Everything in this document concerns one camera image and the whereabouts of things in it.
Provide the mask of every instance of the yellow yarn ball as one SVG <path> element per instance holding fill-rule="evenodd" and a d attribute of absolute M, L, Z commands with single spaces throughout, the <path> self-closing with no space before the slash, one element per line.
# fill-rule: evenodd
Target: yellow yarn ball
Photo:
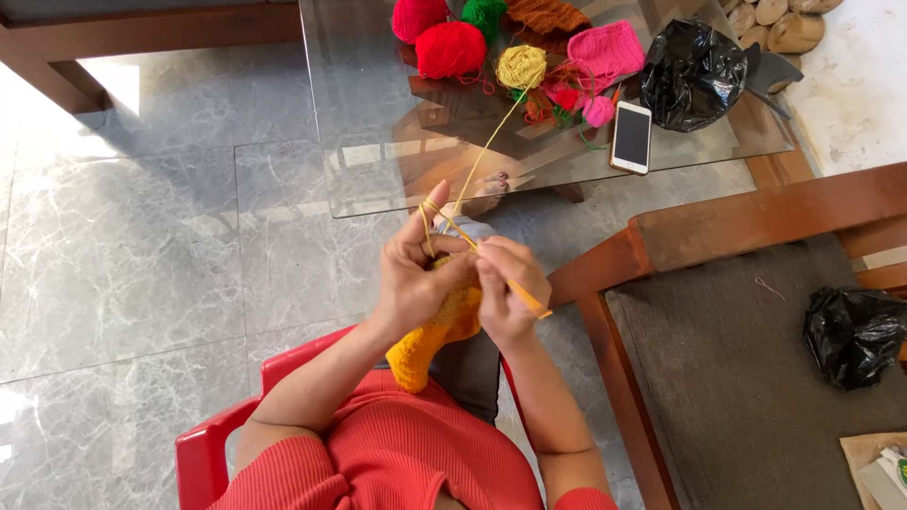
<path fill-rule="evenodd" d="M 518 90 L 534 89 L 545 77 L 545 50 L 523 45 L 507 48 L 498 60 L 498 80 Z"/>

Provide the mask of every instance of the red plastic chair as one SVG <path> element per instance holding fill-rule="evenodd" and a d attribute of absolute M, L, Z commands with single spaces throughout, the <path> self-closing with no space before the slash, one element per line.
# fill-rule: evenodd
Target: red plastic chair
<path fill-rule="evenodd" d="M 261 399 L 282 378 L 308 363 L 355 327 L 340 329 L 268 359 L 261 365 L 261 395 L 220 411 L 176 438 L 176 485 L 181 510 L 205 510 L 224 494 L 229 484 L 224 448 L 230 433 L 246 423 Z M 525 429 L 526 421 L 513 386 L 510 367 L 503 358 L 501 363 Z"/>

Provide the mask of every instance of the smartphone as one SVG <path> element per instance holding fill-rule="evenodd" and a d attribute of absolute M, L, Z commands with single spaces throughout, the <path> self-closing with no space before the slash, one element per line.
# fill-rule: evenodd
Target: smartphone
<path fill-rule="evenodd" d="M 618 102 L 611 143 L 610 165 L 624 172 L 649 173 L 649 140 L 652 111 L 644 106 Z"/>

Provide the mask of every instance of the black plastic bag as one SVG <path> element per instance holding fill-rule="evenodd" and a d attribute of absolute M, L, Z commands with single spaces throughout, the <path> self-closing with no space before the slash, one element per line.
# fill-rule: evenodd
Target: black plastic bag
<path fill-rule="evenodd" d="M 833 386 L 875 386 L 907 338 L 907 301 L 881 290 L 822 287 L 810 296 L 803 335 Z"/>
<path fill-rule="evenodd" d="M 745 80 L 740 46 L 699 18 L 676 19 L 649 48 L 639 73 L 640 100 L 655 124 L 691 132 L 727 113 Z"/>

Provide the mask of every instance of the gray cushion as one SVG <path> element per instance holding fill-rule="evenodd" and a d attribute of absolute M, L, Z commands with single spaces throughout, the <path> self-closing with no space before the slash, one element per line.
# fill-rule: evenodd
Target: gray cushion
<path fill-rule="evenodd" d="M 606 293 L 683 508 L 861 508 L 838 439 L 907 431 L 907 378 L 844 393 L 802 339 L 809 295 L 855 284 L 829 235 Z"/>
<path fill-rule="evenodd" d="M 264 3 L 265 0 L 0 0 L 0 13 L 11 21 L 24 22 L 185 7 Z"/>

